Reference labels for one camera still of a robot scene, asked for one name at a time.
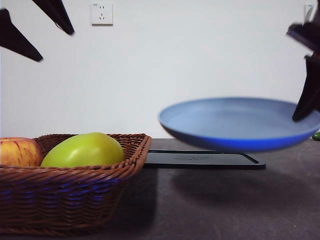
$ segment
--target wicker basket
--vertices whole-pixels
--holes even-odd
[[[0,233],[51,236],[99,231],[114,213],[128,179],[144,165],[145,134],[108,134],[126,160],[110,166],[8,167],[0,165]],[[45,156],[74,134],[35,138]]]

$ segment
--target table surface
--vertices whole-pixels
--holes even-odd
[[[199,150],[176,139],[151,149]],[[143,168],[104,229],[77,240],[320,240],[320,142],[251,156],[266,169]],[[60,237],[1,235],[1,240]]]

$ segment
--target green object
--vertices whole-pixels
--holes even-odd
[[[320,141],[320,131],[318,131],[314,135],[312,135],[312,139],[316,140],[316,141]]]
[[[106,166],[123,160],[124,150],[117,140],[101,132],[91,132],[56,145],[44,157],[41,167]]]

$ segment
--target blurred plate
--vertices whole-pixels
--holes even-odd
[[[182,142],[205,149],[261,152],[298,144],[320,129],[320,112],[294,122],[296,104],[228,97],[196,99],[171,105],[158,120]]]

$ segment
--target wall outlet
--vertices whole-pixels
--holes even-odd
[[[114,10],[112,2],[92,3],[91,24],[93,26],[114,24]]]

